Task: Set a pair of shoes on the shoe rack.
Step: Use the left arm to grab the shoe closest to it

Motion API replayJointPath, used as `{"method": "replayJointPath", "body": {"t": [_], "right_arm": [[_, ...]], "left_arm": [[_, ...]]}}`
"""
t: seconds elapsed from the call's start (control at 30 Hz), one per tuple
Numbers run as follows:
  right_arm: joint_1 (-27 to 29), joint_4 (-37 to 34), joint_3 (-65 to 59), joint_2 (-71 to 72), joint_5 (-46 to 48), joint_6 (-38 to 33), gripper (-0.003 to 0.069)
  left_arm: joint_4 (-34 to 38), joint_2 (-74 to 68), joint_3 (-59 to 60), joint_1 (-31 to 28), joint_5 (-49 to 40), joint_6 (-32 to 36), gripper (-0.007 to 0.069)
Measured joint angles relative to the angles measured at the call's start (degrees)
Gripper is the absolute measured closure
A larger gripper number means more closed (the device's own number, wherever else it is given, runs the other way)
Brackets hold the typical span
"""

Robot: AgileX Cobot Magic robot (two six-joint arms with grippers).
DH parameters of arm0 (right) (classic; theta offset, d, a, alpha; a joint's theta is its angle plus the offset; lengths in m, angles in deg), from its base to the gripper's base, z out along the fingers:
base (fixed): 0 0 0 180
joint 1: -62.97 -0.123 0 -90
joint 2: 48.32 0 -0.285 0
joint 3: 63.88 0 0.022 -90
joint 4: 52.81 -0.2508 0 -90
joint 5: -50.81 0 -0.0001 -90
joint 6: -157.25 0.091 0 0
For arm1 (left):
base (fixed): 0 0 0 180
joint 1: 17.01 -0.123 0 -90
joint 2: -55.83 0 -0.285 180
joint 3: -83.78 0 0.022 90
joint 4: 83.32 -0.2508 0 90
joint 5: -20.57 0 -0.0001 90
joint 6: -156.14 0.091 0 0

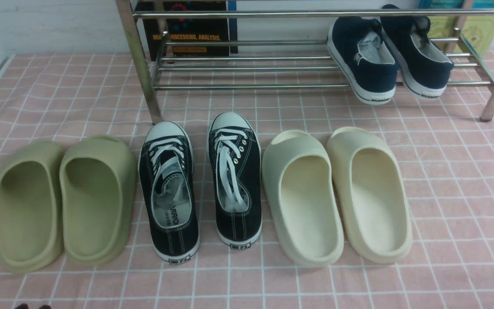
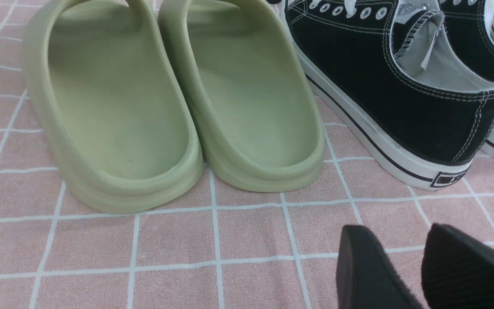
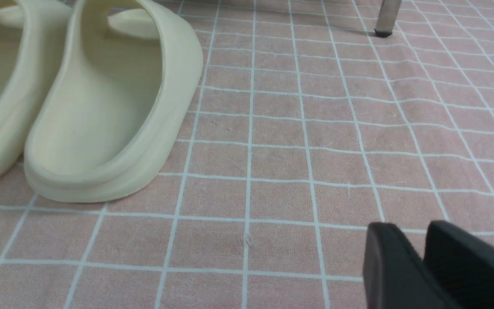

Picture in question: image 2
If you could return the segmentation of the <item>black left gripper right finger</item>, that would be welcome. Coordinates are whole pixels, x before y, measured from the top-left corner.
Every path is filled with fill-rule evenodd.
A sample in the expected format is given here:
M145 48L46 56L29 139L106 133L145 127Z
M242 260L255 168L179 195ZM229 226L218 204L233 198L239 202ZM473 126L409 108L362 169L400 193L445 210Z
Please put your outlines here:
M432 309L494 309L494 249L453 226L431 226L421 276Z

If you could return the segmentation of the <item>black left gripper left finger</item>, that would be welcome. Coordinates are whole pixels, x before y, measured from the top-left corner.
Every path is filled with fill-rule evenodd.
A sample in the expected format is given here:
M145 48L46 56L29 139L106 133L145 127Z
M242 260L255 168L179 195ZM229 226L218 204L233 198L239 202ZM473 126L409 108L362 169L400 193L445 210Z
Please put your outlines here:
M336 271L340 309L421 309L376 235L363 225L341 231Z

